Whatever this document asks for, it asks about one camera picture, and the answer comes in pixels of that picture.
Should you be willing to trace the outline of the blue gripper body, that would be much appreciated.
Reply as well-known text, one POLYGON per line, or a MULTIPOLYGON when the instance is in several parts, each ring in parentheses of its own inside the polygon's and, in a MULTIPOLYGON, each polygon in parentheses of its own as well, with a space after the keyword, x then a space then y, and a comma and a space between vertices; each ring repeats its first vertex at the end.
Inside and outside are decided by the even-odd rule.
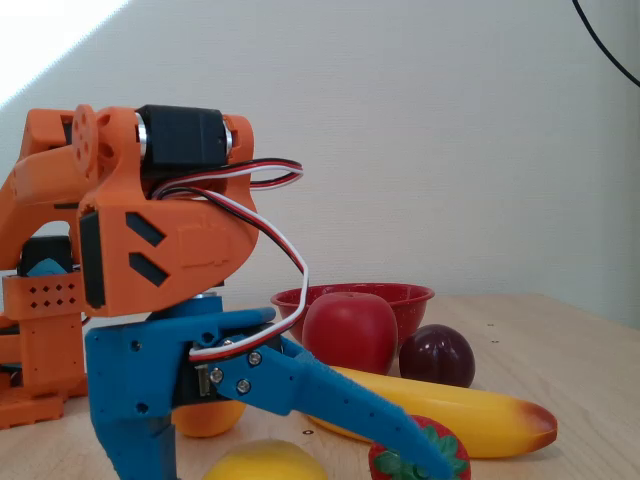
POLYGON ((177 407, 227 398, 205 396, 189 360, 197 342, 215 346, 243 329, 266 326, 272 307, 224 312, 220 307, 172 307, 146 321, 95 328, 86 336, 89 405, 94 421, 164 417, 177 407))

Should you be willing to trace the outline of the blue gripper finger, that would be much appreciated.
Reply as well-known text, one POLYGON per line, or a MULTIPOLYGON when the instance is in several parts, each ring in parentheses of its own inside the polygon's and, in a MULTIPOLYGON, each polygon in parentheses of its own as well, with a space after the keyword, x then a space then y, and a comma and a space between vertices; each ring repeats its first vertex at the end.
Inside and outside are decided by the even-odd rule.
POLYGON ((177 478, 175 427, 169 415, 97 422, 96 436, 120 479, 177 478))
POLYGON ((217 363, 223 372, 220 395, 277 415, 310 415, 396 451, 436 479, 453 477, 446 456, 401 407, 295 345, 283 352, 262 347, 258 353, 256 366, 245 356, 217 363))

